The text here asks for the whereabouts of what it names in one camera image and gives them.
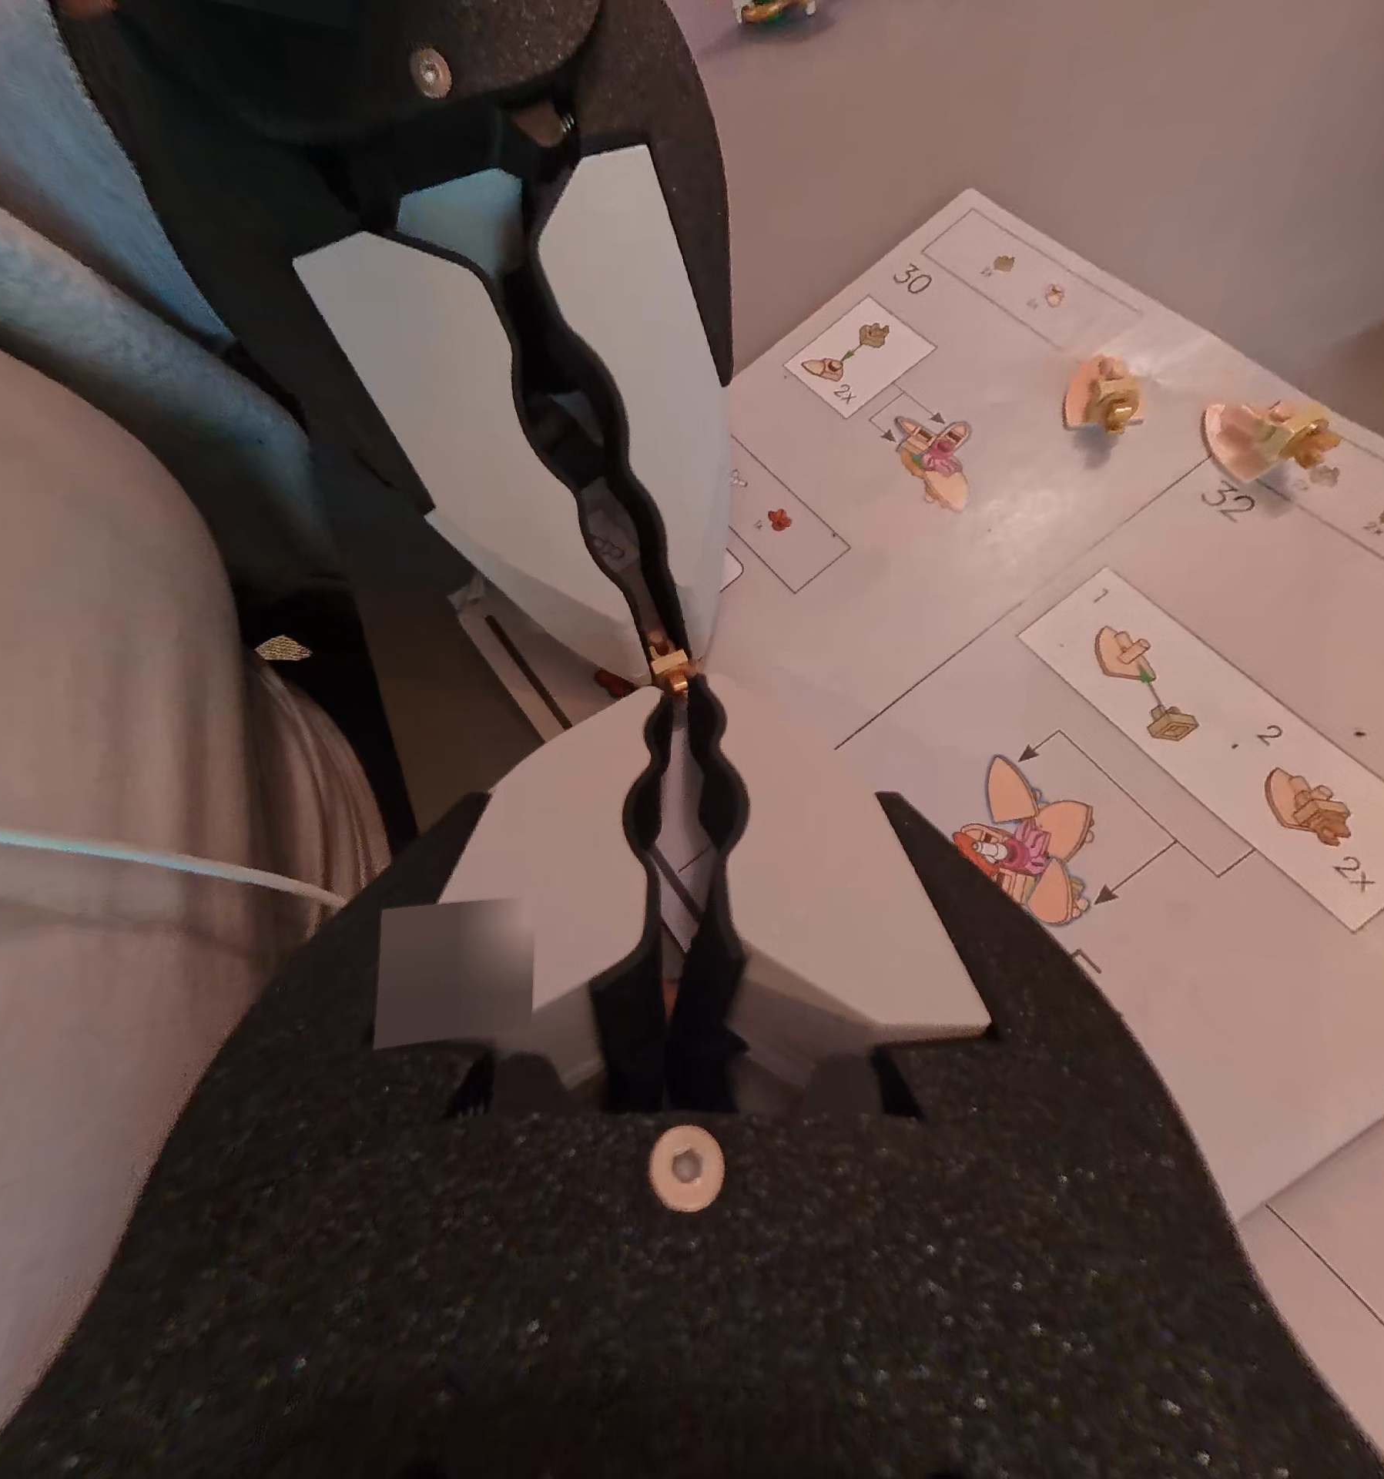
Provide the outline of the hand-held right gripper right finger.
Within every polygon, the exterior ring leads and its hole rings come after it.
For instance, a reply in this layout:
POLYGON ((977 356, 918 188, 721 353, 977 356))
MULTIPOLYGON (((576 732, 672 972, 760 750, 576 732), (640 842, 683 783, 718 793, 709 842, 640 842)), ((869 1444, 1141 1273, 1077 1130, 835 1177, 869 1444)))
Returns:
POLYGON ((873 791, 725 676, 694 682, 673 767, 685 886, 741 969, 728 1030, 787 1086, 990 1014, 873 791))

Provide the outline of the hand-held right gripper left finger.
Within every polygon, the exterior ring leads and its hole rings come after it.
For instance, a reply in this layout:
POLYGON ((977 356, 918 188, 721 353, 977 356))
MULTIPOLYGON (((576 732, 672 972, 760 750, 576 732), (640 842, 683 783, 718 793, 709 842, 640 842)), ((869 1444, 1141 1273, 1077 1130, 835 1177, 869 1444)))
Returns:
POLYGON ((445 1023, 537 1055, 571 1090, 608 1081, 595 1004, 627 986, 662 1026, 659 886, 632 841, 632 790, 656 777, 645 689, 565 730, 496 785, 443 890, 457 1004, 445 1023))

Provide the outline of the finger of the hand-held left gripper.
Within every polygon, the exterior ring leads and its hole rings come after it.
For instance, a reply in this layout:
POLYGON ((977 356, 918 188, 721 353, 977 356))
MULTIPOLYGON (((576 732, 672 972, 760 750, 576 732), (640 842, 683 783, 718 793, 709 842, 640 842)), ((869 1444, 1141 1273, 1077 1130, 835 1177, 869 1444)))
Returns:
POLYGON ((398 231, 360 231, 294 273, 433 508, 485 580, 595 670, 645 681, 619 578, 638 538, 581 421, 549 401, 529 431, 501 313, 523 261, 520 181, 480 172, 406 196, 398 231))
POLYGON ((571 170, 539 231, 539 265, 624 409, 627 469, 661 514, 689 647, 704 652, 723 588, 731 434, 646 146, 592 154, 571 170))

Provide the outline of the person's blue grey clothing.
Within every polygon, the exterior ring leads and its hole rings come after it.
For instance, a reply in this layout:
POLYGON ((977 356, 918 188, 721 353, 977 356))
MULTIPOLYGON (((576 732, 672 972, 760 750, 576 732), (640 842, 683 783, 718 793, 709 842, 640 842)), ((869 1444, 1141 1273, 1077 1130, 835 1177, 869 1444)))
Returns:
POLYGON ((232 580, 336 578, 305 436, 240 373, 49 4, 0 2, 0 349, 112 417, 197 503, 232 580))

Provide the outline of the toy building instruction booklet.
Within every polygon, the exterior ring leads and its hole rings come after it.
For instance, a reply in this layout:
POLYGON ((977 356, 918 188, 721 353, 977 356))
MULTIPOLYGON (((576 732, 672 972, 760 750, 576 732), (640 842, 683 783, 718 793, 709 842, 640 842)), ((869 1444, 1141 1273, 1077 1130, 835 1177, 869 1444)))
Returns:
POLYGON ((1229 489, 1203 409, 1293 391, 976 193, 725 394, 709 676, 1070 953, 1233 1212, 1384 1119, 1384 444, 1229 489))

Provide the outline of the peach petal toy assembly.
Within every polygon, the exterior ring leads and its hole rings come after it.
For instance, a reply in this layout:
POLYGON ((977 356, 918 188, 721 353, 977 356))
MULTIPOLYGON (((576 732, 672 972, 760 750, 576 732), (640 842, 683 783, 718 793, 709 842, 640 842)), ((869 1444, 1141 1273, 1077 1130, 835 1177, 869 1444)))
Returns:
POLYGON ((1062 399, 1067 431, 1113 436, 1142 420, 1142 386, 1123 359, 1097 354, 1077 367, 1062 399))
POLYGON ((1310 473, 1342 442, 1329 426, 1326 407, 1301 397, 1272 405, 1208 404, 1200 429, 1211 461, 1232 490, 1245 490, 1288 465, 1310 473))

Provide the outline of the person's light trousers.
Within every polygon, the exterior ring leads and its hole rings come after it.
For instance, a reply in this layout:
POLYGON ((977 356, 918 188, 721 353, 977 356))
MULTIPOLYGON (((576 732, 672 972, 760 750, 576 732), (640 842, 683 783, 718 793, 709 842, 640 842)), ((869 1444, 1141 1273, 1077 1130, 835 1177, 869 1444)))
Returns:
MULTIPOLYGON (((240 637, 181 485, 1 351, 0 828, 345 898, 390 862, 341 730, 240 637)), ((0 846, 0 1427, 221 1044, 323 918, 246 884, 0 846)))

